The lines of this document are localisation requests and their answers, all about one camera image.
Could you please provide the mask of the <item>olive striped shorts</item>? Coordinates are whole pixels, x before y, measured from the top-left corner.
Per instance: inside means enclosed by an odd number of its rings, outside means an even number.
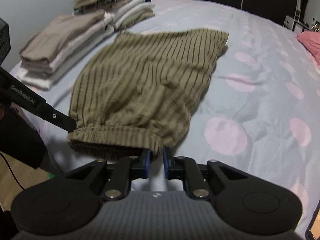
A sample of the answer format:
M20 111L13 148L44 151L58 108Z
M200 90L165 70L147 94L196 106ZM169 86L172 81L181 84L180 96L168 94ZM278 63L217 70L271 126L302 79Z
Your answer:
M74 83L70 148L117 160L175 146L189 130L228 37L207 28L119 33Z

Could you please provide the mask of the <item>folded clothes stack near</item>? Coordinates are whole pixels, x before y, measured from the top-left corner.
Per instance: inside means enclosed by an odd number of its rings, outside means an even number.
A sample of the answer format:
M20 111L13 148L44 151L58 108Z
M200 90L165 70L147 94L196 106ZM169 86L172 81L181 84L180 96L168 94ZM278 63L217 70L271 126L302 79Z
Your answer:
M49 90L78 61L114 32L113 15L103 9L84 15L60 15L20 49L17 77Z

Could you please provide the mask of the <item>folded clothes stack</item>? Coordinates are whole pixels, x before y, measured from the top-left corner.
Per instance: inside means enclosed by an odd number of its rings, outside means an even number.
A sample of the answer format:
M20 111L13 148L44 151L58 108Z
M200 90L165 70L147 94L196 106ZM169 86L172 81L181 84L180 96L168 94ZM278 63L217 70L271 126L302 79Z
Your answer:
M103 9L84 15L60 15L20 49L17 77L49 90L78 61L114 32L113 15Z
M151 0L72 0L77 14L103 9L115 30L124 30L155 16Z

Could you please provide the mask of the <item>folded clothes stack far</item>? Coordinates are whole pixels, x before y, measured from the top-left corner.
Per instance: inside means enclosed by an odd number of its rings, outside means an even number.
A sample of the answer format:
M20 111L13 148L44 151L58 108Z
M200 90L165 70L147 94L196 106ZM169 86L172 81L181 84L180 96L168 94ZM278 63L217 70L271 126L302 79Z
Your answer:
M115 30L124 30L155 16L151 0L72 0L77 14L103 9Z

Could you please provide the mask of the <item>pink pillow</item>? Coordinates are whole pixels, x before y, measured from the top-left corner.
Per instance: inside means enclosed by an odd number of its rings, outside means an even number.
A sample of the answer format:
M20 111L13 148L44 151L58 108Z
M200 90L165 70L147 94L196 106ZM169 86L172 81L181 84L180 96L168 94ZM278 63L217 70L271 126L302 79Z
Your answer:
M320 64L320 33L304 31L297 34L297 40L313 55L316 62Z

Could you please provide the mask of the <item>white bedside table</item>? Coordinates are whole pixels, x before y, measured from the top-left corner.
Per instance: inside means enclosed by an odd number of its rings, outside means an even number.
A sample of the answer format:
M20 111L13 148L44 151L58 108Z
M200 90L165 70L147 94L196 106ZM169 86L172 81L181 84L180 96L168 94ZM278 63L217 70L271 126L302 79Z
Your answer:
M294 18L290 17L289 15L286 16L286 18L284 20L283 27L291 30L292 32L294 32L296 34L302 33L304 31L319 32L319 22L316 22L315 25L308 27L306 24L303 24L303 23L299 22L298 20L295 20Z

